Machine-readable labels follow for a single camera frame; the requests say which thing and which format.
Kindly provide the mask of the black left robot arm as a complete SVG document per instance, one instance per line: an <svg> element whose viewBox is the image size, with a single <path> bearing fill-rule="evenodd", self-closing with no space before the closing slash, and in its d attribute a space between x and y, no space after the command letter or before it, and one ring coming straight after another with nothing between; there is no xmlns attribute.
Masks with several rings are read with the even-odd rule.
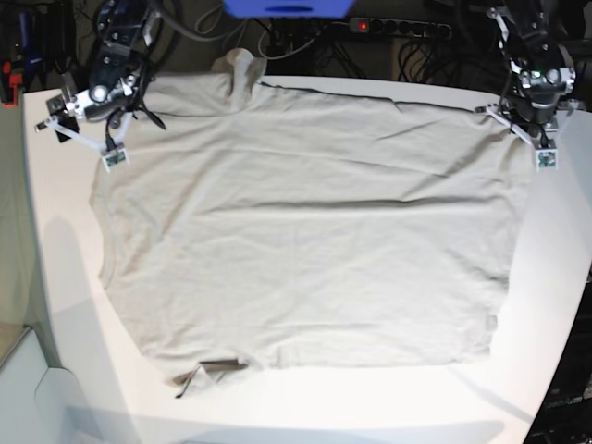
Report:
<svg viewBox="0 0 592 444"><path fill-rule="evenodd" d="M505 1L486 10L499 28L498 47L507 69L496 103L479 106L534 150L536 169L559 167L558 141L581 102L571 94L574 60L551 36L540 1Z"/></svg>

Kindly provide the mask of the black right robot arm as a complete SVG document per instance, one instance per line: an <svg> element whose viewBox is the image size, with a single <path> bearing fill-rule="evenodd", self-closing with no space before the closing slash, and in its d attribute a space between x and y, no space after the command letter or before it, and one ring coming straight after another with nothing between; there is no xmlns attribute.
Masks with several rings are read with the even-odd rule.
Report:
<svg viewBox="0 0 592 444"><path fill-rule="evenodd" d="M143 97L152 80L149 50L159 14L147 1L106 1L96 20L97 45L86 75L63 75L60 94L46 101L49 117L36 131L52 130L60 142L76 141L101 156L109 171L129 162L124 137L136 114L143 112L158 126Z"/></svg>

